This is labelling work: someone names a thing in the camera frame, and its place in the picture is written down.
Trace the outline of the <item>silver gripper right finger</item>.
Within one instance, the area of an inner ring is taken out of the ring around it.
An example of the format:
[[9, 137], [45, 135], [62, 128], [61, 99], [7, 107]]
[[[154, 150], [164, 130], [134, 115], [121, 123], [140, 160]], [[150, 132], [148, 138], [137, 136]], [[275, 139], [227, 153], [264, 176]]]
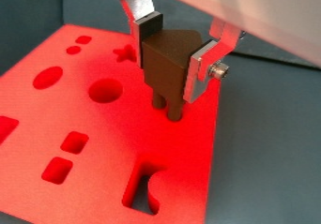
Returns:
[[215, 19], [211, 25], [212, 40], [193, 53], [185, 85], [184, 99], [193, 103], [208, 90], [212, 79], [221, 81], [229, 66], [223, 62], [235, 50], [241, 29], [233, 24]]

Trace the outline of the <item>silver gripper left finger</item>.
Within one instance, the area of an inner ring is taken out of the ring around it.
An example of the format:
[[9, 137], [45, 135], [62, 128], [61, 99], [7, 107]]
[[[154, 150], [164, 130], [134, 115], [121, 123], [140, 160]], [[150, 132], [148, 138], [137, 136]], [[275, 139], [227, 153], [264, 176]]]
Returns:
[[142, 42], [164, 28], [164, 14], [154, 9], [153, 0], [120, 0], [130, 23], [134, 38], [137, 63], [142, 64]]

